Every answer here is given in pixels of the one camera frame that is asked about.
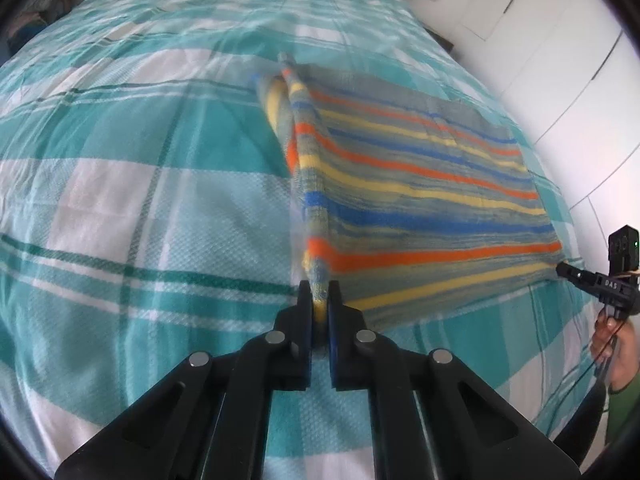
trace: silver screw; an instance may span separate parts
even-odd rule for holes
[[[444,348],[438,348],[431,355],[433,357],[433,360],[436,361],[438,364],[441,364],[441,365],[447,365],[451,361],[453,361],[453,355],[451,355],[451,352],[449,352],[449,350],[444,349]]]
[[[376,340],[376,333],[371,330],[358,330],[356,332],[356,339],[361,343],[373,343]]]
[[[282,333],[280,330],[271,330],[270,332],[266,333],[264,338],[270,345],[277,345],[284,341],[285,336],[284,333]]]
[[[204,366],[209,362],[209,354],[206,352],[194,352],[189,356],[191,366]]]

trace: orange stripe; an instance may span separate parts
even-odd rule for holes
[[[293,174],[296,166],[298,165],[298,143],[296,142],[296,136],[291,136],[289,143],[287,144],[287,151],[285,153],[285,160],[289,171]]]
[[[489,150],[492,153],[496,153],[497,155],[520,155],[520,150],[504,150],[504,149],[501,149],[501,148],[494,148],[493,146],[491,146],[487,142],[484,142],[484,140],[482,140],[482,139],[478,139],[477,137],[471,136],[471,135],[466,134],[464,132],[460,132],[459,130],[456,130],[455,128],[451,128],[450,126],[445,126],[444,124],[438,124],[438,123],[436,123],[434,121],[430,121],[428,119],[423,119],[422,117],[415,117],[415,116],[411,116],[411,115],[407,115],[407,114],[401,114],[401,113],[398,113],[398,112],[386,112],[384,110],[381,110],[380,108],[375,108],[375,107],[363,105],[363,104],[357,103],[356,101],[350,101],[350,100],[347,100],[347,99],[340,99],[340,98],[337,98],[337,97],[331,97],[331,96],[322,94],[322,93],[317,92],[317,91],[311,92],[311,95],[315,99],[318,99],[319,101],[324,101],[326,103],[344,105],[344,106],[348,106],[348,107],[351,107],[351,108],[356,108],[357,110],[363,110],[363,111],[369,112],[371,114],[376,114],[376,115],[380,115],[380,116],[384,116],[384,117],[391,117],[391,118],[394,118],[394,119],[400,119],[400,120],[409,121],[409,122],[412,122],[412,123],[419,123],[419,124],[423,124],[424,126],[428,126],[430,128],[436,128],[437,130],[441,130],[443,132],[450,133],[452,135],[460,137],[461,139],[468,140],[469,142],[474,142],[474,143],[482,146],[484,149]]]
[[[309,238],[307,249],[313,258],[322,258],[333,272],[355,272],[393,266],[441,264],[479,260],[496,256],[553,253],[562,248],[560,242],[514,246],[482,247],[457,251],[419,251],[411,253],[343,254],[322,238]]]
[[[416,166],[415,164],[409,164],[406,162],[392,162],[390,160],[382,160],[380,158],[375,158],[369,155],[361,155],[359,153],[348,152],[347,150],[340,148],[340,146],[337,146],[331,140],[320,135],[312,124],[296,123],[294,132],[296,135],[307,134],[314,136],[318,140],[318,142],[320,142],[320,144],[322,144],[330,152],[335,153],[336,155],[339,155],[346,160],[350,160],[351,162],[356,162],[357,164],[367,164],[369,166],[381,168],[383,170],[405,171],[407,173],[418,174],[420,176],[426,176],[428,178],[449,180],[452,182],[460,182],[462,184],[473,184],[478,187],[493,189],[494,191],[504,193],[505,195],[522,198],[524,200],[534,200],[538,198],[538,194],[535,191],[518,191],[516,189],[509,189],[507,187],[498,186],[497,184],[493,184],[492,182],[488,182],[485,180],[480,180],[478,178],[461,176],[452,173],[444,173],[443,171],[428,170],[427,168],[421,168],[420,166]]]

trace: mattress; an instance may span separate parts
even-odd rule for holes
[[[50,474],[190,352],[235,351],[293,302],[289,172],[254,81],[281,52],[508,128],[581,263],[518,125],[401,0],[87,0],[0,68],[0,410]],[[541,281],[385,334],[451,349],[553,435],[590,383],[569,390],[593,312]],[[274,394],[265,476],[371,478],[366,395],[316,352],[311,388]]]

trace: person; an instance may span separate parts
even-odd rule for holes
[[[609,421],[606,442],[618,434],[627,415],[640,397],[640,358],[638,338],[630,320],[619,321],[607,317],[604,309],[598,314],[595,332],[591,337],[591,355],[599,362],[611,357],[613,349],[609,343],[612,335],[618,337],[618,356],[612,364],[609,387]]]

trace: green sleeve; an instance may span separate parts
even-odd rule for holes
[[[640,372],[627,386],[609,396],[607,443],[616,437],[638,397],[640,397]]]

